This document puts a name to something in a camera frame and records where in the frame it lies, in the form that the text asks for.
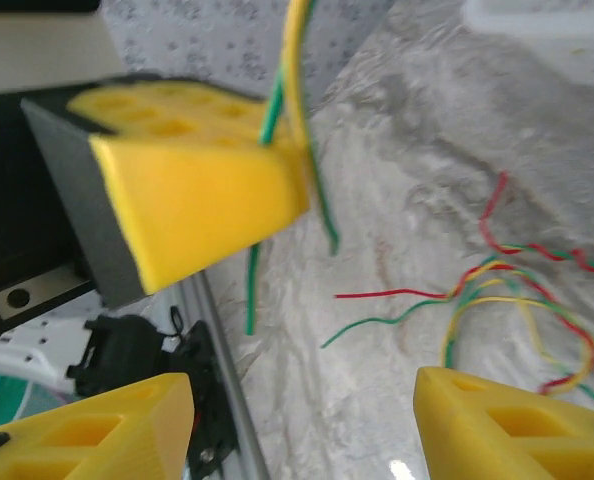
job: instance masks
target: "yellow 3d-printed part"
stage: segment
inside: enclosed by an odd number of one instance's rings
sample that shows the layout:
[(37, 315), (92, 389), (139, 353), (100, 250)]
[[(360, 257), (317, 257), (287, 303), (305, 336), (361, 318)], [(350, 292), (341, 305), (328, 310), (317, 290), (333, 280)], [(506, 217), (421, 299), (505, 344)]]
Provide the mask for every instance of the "yellow 3d-printed part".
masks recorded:
[(308, 208), (303, 149), (280, 123), (258, 145), (263, 103), (200, 83), (94, 88), (68, 108), (91, 136), (105, 188), (154, 293), (290, 225)]
[(594, 412), (453, 370), (419, 370), (432, 480), (594, 480)]
[(0, 480), (179, 480), (193, 415), (188, 376), (165, 374), (2, 425)]

